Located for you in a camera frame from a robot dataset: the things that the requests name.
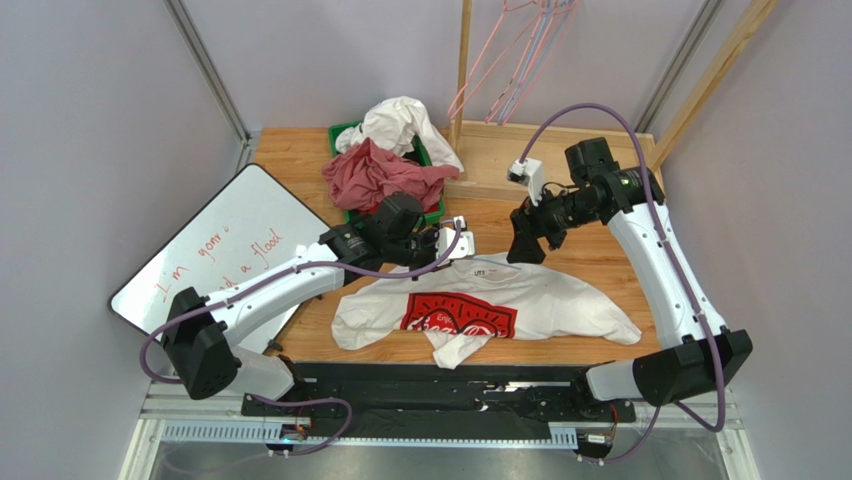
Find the white t-shirt red print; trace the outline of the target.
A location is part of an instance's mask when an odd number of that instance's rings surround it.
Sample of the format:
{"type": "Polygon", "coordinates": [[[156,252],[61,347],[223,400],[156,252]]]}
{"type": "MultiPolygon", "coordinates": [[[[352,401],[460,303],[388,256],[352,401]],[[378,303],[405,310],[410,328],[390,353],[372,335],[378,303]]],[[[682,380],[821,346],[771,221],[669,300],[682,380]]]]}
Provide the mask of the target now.
{"type": "MultiPolygon", "coordinates": [[[[482,255],[500,262],[506,254],[482,255]]],[[[359,350],[396,330],[420,332],[436,365],[453,370],[490,339],[604,338],[641,340],[640,329],[607,295],[576,277],[542,265],[498,270],[458,260],[418,280],[380,279],[341,298],[331,333],[344,350],[359,350]]]]}

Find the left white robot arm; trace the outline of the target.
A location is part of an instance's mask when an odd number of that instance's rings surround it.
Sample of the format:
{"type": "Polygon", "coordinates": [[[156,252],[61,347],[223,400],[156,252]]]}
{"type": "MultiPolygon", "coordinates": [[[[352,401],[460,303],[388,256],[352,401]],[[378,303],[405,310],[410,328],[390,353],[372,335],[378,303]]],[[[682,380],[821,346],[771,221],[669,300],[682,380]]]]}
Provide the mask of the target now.
{"type": "Polygon", "coordinates": [[[272,399],[294,383],[278,360],[242,347],[246,337],[287,310],[355,280],[382,277],[385,264],[417,278],[445,260],[446,234],[428,224],[415,199],[395,193],[372,214],[330,228],[290,261],[248,281],[207,295],[188,287],[177,293],[166,322],[150,335],[176,373],[171,383],[192,400],[243,390],[272,399]]]}

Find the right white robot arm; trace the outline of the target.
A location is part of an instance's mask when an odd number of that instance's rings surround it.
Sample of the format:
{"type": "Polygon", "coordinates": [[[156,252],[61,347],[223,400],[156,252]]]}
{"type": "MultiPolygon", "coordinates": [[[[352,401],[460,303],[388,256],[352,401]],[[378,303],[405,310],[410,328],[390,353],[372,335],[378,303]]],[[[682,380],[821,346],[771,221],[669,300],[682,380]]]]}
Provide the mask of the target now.
{"type": "Polygon", "coordinates": [[[566,149],[573,190],[548,191],[540,161],[512,163],[508,180],[528,197],[512,211],[511,263],[540,264],[548,247],[561,247],[567,232],[601,223],[629,258],[650,306],[660,351],[586,370],[579,380],[584,402],[642,399],[664,406],[722,391],[753,351],[744,330],[731,330],[703,293],[674,235],[664,195],[652,174],[623,168],[605,138],[566,149]]]}

